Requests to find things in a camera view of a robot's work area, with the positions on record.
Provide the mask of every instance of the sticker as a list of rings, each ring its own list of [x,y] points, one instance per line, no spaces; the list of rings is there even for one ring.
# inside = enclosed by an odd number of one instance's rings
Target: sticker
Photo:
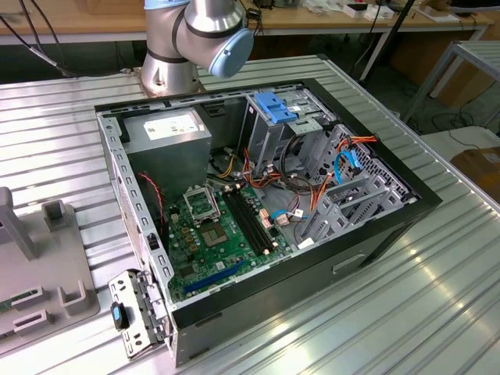
[[[314,245],[314,241],[311,237],[307,238],[306,240],[298,244],[298,248],[302,250],[303,248],[307,248],[310,245]]]
[[[198,127],[189,115],[146,121],[144,129],[152,141],[198,131]]]
[[[493,153],[488,153],[488,154],[483,154],[483,156],[488,160],[490,163],[500,163],[500,156],[498,154],[493,154]]]

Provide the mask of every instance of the blue pcie slot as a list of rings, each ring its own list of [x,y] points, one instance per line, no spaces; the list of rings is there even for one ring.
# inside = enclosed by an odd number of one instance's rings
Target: blue pcie slot
[[[187,285],[184,287],[184,293],[189,293],[190,291],[197,291],[198,289],[201,289],[203,287],[206,287],[207,285],[213,284],[216,281],[222,280],[225,277],[229,277],[234,275],[240,266],[243,266],[243,263],[245,263],[244,260],[241,260],[240,262],[236,263],[234,266],[229,267],[225,270],[222,270],[218,273],[214,273],[211,276],[206,277],[203,280],[196,281],[193,284]]]

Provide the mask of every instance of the motherboard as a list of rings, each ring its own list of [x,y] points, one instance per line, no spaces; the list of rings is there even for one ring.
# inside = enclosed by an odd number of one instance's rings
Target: motherboard
[[[170,280],[174,302],[292,253],[284,236],[263,217],[266,211],[249,186],[197,193],[165,208],[169,218]],[[219,211],[216,219],[213,211]],[[205,213],[207,220],[200,220]]]

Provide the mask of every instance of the blue cable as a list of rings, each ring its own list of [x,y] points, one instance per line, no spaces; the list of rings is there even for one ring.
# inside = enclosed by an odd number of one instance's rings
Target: blue cable
[[[279,215],[281,215],[282,213],[287,213],[288,211],[286,209],[281,209],[279,211],[276,211],[276,212],[273,212],[271,214],[271,220],[274,220],[276,219]]]
[[[270,217],[270,218],[271,218],[271,220],[274,220],[274,219],[276,219],[279,215],[284,214],[284,213],[287,213],[287,214],[290,214],[290,215],[293,215],[293,216],[294,216],[294,213],[292,213],[292,212],[288,212],[286,209],[281,209],[281,210],[279,210],[279,211],[273,212],[273,213],[271,214],[271,217]]]
[[[342,177],[341,177],[341,171],[339,170],[338,163],[340,162],[342,155],[347,158],[347,160],[352,164],[352,166],[358,167],[358,168],[362,168],[361,163],[358,160],[358,156],[356,155],[356,151],[355,150],[352,150],[351,152],[340,151],[337,154],[337,156],[335,157],[335,161],[334,161],[335,178],[337,179],[337,182],[339,184],[342,184]]]

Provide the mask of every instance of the ram slot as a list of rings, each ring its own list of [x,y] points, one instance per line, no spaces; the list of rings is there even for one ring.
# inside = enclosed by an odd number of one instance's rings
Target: ram slot
[[[227,207],[233,214],[237,225],[240,227],[243,235],[250,243],[253,252],[259,256],[265,250],[271,251],[273,244],[266,232],[255,218],[253,211],[248,207],[248,203],[239,192],[230,192],[223,196]]]

